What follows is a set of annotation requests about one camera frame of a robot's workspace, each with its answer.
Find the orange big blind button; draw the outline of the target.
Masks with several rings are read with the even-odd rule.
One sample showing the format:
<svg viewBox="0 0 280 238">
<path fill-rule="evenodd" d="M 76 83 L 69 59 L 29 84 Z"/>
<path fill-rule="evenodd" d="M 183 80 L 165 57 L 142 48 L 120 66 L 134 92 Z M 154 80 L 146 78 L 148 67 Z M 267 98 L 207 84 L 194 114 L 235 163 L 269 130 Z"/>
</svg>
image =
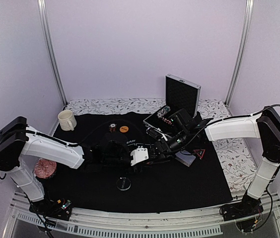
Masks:
<svg viewBox="0 0 280 238">
<path fill-rule="evenodd" d="M 121 126 L 120 129 L 119 129 L 119 131 L 120 131 L 121 133 L 126 133 L 126 132 L 129 131 L 129 127 L 126 126 L 126 125 Z"/>
</svg>

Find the orange black 100 chip stack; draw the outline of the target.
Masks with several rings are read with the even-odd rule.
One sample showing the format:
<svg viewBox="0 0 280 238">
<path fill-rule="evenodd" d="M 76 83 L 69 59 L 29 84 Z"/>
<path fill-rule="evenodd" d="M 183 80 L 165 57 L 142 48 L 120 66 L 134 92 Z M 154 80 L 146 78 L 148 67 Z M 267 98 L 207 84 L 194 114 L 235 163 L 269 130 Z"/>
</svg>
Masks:
<svg viewBox="0 0 280 238">
<path fill-rule="evenodd" d="M 109 131 L 110 132 L 115 132 L 116 131 L 116 128 L 117 128 L 117 125 L 115 123 L 111 123 L 109 125 Z"/>
</svg>

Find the clear dealer button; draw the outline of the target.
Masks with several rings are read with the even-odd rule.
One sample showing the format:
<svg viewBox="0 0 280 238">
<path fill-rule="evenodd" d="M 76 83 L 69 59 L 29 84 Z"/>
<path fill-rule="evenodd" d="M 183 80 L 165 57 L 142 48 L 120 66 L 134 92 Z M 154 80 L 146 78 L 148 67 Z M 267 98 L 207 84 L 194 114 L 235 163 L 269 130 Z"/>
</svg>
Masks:
<svg viewBox="0 0 280 238">
<path fill-rule="evenodd" d="M 116 187 L 120 191 L 126 191 L 131 188 L 131 180 L 127 177 L 120 177 L 116 181 Z"/>
</svg>

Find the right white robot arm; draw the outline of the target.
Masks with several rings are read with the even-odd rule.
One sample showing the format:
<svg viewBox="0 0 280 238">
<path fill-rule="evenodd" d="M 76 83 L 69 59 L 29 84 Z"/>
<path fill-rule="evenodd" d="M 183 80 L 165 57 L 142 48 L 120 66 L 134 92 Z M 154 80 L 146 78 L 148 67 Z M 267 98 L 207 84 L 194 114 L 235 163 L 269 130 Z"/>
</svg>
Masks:
<svg viewBox="0 0 280 238">
<path fill-rule="evenodd" d="M 202 118 L 214 120 L 231 116 L 221 100 L 200 100 Z M 224 139 L 213 143 L 231 193 L 244 192 L 254 178 L 261 155 L 258 139 Z"/>
</svg>

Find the aluminium poker chip case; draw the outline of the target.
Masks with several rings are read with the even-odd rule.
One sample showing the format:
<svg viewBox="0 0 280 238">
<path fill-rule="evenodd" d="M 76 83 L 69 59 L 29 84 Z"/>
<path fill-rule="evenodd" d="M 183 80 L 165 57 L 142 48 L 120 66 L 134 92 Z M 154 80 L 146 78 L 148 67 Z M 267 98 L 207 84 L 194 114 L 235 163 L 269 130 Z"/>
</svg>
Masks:
<svg viewBox="0 0 280 238">
<path fill-rule="evenodd" d="M 169 106 L 171 111 L 163 118 L 168 119 L 180 109 L 185 109 L 191 118 L 195 117 L 198 110 L 201 86 L 178 76 L 167 74 L 165 76 L 165 103 L 158 108 Z M 172 125 L 165 123 L 157 117 L 157 111 L 143 120 L 146 126 L 160 129 L 164 133 L 173 131 Z"/>
</svg>

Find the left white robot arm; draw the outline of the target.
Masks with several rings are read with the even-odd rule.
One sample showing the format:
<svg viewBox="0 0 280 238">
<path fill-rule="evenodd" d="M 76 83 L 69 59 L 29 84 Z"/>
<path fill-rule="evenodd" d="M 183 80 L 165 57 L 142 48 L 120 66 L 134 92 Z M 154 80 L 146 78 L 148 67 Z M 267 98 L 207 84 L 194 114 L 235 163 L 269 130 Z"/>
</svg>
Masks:
<svg viewBox="0 0 280 238">
<path fill-rule="evenodd" d="M 36 201 L 44 215 L 55 211 L 53 201 L 43 196 L 60 192 L 78 200 L 80 194 L 95 192 L 95 187 L 112 181 L 119 173 L 132 169 L 142 147 L 142 131 L 137 115 L 80 115 L 76 127 L 57 128 L 48 136 L 17 117 L 0 130 L 0 171 Z M 40 178 L 25 179 L 27 160 L 43 158 L 58 165 L 58 175 L 50 186 Z"/>
</svg>

